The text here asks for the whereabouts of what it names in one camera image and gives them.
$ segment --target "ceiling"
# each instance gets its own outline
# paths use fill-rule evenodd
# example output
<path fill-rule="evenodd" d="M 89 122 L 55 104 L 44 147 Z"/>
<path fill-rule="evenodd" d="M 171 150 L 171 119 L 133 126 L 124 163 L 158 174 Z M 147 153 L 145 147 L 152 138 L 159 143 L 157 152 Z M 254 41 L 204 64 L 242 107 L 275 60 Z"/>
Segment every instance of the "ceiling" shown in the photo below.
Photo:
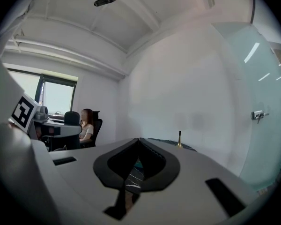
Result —
<path fill-rule="evenodd" d="M 74 24 L 126 52 L 162 22 L 198 6 L 198 0 L 118 0 L 101 7 L 95 7 L 94 1 L 36 0 L 30 16 Z"/>

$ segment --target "door handle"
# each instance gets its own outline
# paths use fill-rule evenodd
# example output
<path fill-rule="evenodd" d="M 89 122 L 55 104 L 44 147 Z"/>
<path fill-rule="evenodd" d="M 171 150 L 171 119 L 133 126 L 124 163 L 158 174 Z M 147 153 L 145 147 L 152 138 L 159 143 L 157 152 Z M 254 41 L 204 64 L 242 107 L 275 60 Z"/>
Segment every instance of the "door handle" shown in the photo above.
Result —
<path fill-rule="evenodd" d="M 264 118 L 264 116 L 270 115 L 269 112 L 263 112 L 263 111 L 255 111 L 251 112 L 251 119 L 252 120 L 258 120 L 257 124 L 259 124 L 260 119 Z"/>

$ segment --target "brass object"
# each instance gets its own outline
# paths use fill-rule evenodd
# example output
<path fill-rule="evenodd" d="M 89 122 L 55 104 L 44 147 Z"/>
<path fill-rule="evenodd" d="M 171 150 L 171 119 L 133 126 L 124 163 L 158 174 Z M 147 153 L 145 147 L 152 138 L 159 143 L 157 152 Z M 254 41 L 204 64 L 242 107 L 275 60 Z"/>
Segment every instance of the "brass object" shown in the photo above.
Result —
<path fill-rule="evenodd" d="M 179 140 L 178 140 L 177 147 L 183 148 L 182 145 L 181 145 L 181 131 L 179 131 Z"/>

